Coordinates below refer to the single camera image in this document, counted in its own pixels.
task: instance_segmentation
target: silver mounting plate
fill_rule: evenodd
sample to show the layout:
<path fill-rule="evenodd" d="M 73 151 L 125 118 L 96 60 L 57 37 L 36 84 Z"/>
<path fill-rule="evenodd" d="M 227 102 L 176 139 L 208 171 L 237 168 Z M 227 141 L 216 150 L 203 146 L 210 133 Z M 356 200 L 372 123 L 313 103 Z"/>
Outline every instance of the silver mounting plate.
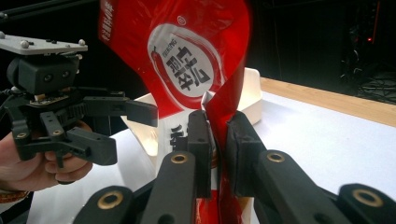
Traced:
<path fill-rule="evenodd" d="M 0 49 L 5 49 L 20 55 L 51 54 L 64 52 L 87 51 L 87 45 L 48 41 L 31 37 L 4 35 L 0 38 Z"/>

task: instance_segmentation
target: red bag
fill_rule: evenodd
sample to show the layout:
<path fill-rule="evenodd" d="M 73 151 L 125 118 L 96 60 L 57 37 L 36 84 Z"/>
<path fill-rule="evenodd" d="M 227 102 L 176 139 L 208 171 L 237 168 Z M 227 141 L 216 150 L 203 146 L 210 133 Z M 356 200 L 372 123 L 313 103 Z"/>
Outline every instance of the red bag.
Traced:
<path fill-rule="evenodd" d="M 141 76 L 160 120 L 187 118 L 204 93 L 216 92 L 206 113 L 224 149 L 226 121 L 242 89 L 249 19 L 244 0 L 101 0 L 99 38 Z M 226 174 L 219 192 L 197 205 L 196 223 L 242 223 Z"/>

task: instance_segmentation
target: wooden edge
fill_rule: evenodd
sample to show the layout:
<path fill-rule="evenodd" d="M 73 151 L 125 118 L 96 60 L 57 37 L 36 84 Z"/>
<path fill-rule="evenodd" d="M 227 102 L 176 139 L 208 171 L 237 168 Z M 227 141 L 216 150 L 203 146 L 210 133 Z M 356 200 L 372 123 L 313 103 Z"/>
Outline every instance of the wooden edge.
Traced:
<path fill-rule="evenodd" d="M 260 82 L 263 91 L 275 95 L 396 127 L 396 105 L 322 91 L 266 77 L 261 77 Z"/>

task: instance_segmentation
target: bracelet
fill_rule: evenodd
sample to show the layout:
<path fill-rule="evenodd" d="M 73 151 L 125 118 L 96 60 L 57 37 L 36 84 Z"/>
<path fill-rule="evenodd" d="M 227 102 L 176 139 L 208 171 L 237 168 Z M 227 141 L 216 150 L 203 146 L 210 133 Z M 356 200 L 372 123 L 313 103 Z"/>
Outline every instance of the bracelet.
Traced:
<path fill-rule="evenodd" d="M 24 199 L 29 195 L 29 191 L 15 191 L 10 193 L 0 193 L 0 203 L 13 203 Z"/>

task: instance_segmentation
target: red plastic bag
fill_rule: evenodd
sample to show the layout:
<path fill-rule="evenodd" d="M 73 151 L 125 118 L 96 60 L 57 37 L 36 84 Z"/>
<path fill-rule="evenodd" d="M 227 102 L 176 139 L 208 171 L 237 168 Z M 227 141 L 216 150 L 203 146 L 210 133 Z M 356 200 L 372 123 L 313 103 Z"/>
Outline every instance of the red plastic bag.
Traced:
<path fill-rule="evenodd" d="M 186 122 L 188 113 L 201 108 L 204 93 L 213 91 L 206 113 L 224 150 L 226 121 L 242 89 L 249 19 L 244 0 L 101 0 L 99 38 L 153 95 L 165 131 L 159 148 L 169 145 L 171 125 Z M 171 150 L 164 147 L 164 153 Z M 212 199 L 198 200 L 196 223 L 242 223 L 225 173 L 212 191 Z"/>

